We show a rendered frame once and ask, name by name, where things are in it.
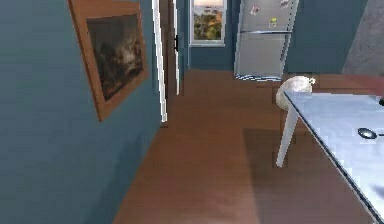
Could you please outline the pale blue dining table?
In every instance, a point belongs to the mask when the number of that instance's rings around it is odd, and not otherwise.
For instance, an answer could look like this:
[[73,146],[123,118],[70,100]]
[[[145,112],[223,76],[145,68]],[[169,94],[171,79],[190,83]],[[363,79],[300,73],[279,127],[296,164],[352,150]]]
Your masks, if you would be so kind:
[[370,214],[384,224],[384,137],[364,139],[359,128],[384,134],[377,96],[287,92],[288,114],[276,165],[281,167],[301,120]]

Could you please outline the brown room door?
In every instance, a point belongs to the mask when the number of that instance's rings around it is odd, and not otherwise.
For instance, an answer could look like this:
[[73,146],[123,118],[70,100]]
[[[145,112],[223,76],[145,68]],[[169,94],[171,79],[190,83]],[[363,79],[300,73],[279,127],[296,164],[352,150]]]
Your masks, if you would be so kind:
[[171,102],[176,96],[176,53],[173,0],[159,0],[161,38],[163,47],[165,97]]

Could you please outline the white framed window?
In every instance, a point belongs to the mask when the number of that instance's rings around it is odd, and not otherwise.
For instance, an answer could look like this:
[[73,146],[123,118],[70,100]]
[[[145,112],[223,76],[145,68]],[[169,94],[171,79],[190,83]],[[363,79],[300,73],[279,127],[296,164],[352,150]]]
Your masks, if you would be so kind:
[[190,45],[224,47],[227,0],[190,0]]

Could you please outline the silver fridge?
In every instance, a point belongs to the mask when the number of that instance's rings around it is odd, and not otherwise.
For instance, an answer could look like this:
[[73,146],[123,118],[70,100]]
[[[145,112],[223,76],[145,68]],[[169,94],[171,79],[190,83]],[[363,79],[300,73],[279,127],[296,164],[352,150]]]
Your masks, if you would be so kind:
[[241,0],[234,74],[279,80],[300,0]]

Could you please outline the wood framed dark painting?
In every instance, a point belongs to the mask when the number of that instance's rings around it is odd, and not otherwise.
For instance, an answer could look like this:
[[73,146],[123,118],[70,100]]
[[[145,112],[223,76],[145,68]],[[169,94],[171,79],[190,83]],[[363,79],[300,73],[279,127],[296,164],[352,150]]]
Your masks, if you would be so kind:
[[140,3],[67,3],[97,118],[103,121],[148,77]]

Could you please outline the silver spoon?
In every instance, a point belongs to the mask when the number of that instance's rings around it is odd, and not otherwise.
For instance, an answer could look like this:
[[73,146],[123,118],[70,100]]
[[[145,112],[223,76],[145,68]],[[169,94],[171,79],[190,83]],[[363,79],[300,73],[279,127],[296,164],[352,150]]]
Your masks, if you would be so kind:
[[384,137],[384,134],[377,134],[376,132],[368,128],[359,128],[357,132],[359,136],[364,139],[376,139],[378,137]]

